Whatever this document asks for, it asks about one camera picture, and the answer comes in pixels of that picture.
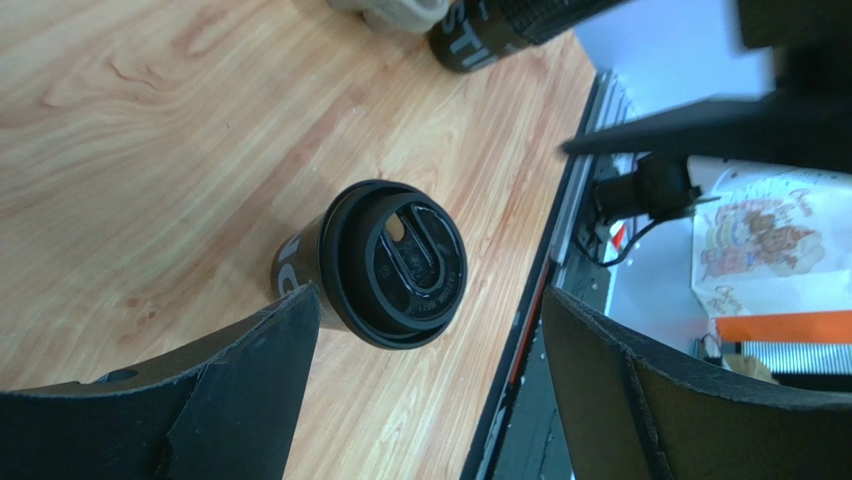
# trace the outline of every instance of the wood grain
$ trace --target wood grain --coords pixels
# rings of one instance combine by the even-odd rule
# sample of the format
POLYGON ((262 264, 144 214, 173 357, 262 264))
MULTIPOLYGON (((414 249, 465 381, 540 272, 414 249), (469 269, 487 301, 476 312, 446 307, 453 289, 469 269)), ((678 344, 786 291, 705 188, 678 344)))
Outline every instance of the wood grain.
POLYGON ((285 476, 458 476, 594 75, 573 36, 457 76, 321 0, 0 0, 0 72, 0 387, 243 318, 283 240, 392 179, 456 219, 466 299, 417 351, 323 331, 285 476))

